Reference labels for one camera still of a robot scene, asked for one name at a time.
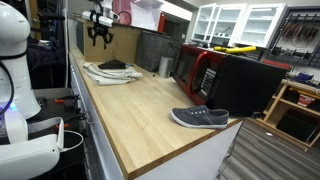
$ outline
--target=red microwave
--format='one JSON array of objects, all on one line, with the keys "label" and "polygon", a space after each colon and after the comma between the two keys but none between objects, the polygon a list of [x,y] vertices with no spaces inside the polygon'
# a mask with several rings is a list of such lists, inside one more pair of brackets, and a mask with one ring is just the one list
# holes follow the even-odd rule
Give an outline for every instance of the red microwave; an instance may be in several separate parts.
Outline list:
[{"label": "red microwave", "polygon": [[197,105],[251,116],[264,111],[286,72],[257,60],[184,44],[173,78]]}]

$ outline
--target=shoe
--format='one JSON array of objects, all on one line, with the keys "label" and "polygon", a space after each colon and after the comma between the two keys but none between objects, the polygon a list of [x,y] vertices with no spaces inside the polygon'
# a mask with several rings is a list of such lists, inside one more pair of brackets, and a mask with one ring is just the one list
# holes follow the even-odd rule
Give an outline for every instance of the shoe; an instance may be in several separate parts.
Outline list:
[{"label": "shoe", "polygon": [[229,112],[224,109],[210,110],[206,106],[174,108],[171,117],[188,128],[224,129],[227,127]]}]

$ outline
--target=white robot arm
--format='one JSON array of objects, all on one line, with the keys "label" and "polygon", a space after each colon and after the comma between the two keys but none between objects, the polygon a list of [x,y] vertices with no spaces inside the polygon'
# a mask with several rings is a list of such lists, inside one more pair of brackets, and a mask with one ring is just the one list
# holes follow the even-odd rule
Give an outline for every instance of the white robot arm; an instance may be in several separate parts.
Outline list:
[{"label": "white robot arm", "polygon": [[57,164],[63,151],[61,118],[59,135],[28,140],[26,119],[40,111],[31,89],[26,61],[29,34],[27,19],[0,1],[0,126],[6,128],[10,142],[0,145],[1,179],[39,176]]}]

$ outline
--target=shoelace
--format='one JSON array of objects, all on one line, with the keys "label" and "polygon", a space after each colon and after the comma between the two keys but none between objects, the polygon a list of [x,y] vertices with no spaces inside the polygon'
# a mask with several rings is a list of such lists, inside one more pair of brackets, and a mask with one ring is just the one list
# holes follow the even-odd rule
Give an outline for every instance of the shoelace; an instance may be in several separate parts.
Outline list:
[{"label": "shoelace", "polygon": [[207,112],[207,108],[205,106],[197,106],[197,107],[194,107],[194,108],[190,108],[189,109],[190,113],[191,114],[204,114]]}]

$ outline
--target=white cabinet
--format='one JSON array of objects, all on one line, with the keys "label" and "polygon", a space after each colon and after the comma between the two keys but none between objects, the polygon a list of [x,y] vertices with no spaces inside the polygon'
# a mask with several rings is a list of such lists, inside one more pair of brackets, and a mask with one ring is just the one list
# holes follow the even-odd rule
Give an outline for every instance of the white cabinet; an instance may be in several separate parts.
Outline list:
[{"label": "white cabinet", "polygon": [[213,15],[216,9],[216,4],[200,6],[195,26],[192,33],[192,39],[206,40],[209,32],[209,27],[214,23]]},{"label": "white cabinet", "polygon": [[268,48],[285,10],[285,3],[249,5],[232,46],[244,44]]},{"label": "white cabinet", "polygon": [[192,38],[209,41],[215,45],[229,45],[235,29],[241,23],[247,4],[210,4],[201,6]]}]

